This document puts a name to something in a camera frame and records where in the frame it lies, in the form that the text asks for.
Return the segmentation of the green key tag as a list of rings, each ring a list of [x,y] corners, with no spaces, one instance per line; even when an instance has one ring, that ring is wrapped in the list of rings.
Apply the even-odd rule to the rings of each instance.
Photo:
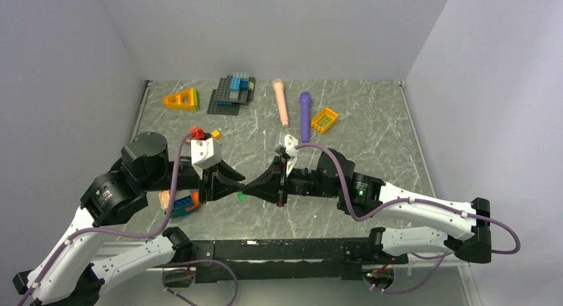
[[[238,199],[239,199],[239,200],[247,200],[247,199],[248,199],[247,195],[244,194],[243,192],[239,192],[239,193],[237,194],[237,196],[238,196]]]

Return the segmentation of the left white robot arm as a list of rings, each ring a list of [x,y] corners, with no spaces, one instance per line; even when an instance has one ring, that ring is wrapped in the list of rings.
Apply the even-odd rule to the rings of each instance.
[[[31,305],[93,305],[117,284],[155,266],[185,267],[201,260],[192,241],[170,227],[179,190],[196,189],[201,202],[243,188],[244,176],[227,165],[220,143],[191,131],[191,155],[169,160],[167,139],[145,132],[124,146],[112,168],[99,175],[80,200],[74,218],[49,255],[35,268],[17,273],[13,285]],[[152,191],[168,191],[164,221],[146,233],[121,226],[148,204]]]

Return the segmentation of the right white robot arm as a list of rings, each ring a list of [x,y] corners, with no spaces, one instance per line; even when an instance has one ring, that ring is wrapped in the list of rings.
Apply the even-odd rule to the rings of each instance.
[[[329,149],[316,169],[292,169],[278,155],[243,192],[284,206],[289,195],[337,198],[337,208],[357,217],[388,216],[415,222],[409,229],[375,227],[363,252],[374,263],[409,253],[453,254],[460,260],[487,264],[492,258],[490,202],[449,202],[406,191],[382,179],[355,171],[355,163]]]

